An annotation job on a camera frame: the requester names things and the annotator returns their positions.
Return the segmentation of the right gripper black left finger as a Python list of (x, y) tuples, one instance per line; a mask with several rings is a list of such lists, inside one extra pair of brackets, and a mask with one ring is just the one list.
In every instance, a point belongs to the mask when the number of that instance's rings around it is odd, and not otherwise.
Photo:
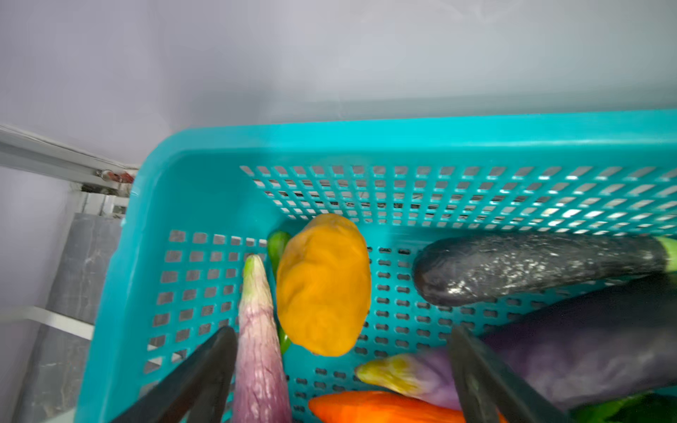
[(237, 348), (234, 329), (228, 326), (220, 328), (115, 421), (222, 421), (234, 375)]

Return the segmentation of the yellow lemon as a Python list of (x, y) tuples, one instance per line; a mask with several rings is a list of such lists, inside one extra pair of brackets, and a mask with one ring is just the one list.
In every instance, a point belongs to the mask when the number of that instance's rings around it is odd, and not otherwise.
[(370, 311), (366, 241), (351, 220), (315, 217), (292, 237), (276, 271), (278, 319), (292, 343), (325, 357), (347, 354)]

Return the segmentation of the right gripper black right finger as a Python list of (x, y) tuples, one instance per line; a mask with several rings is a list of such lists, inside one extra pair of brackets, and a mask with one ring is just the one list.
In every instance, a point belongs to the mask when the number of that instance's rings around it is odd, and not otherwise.
[(449, 361), (467, 422), (570, 422), (481, 340), (455, 326)]

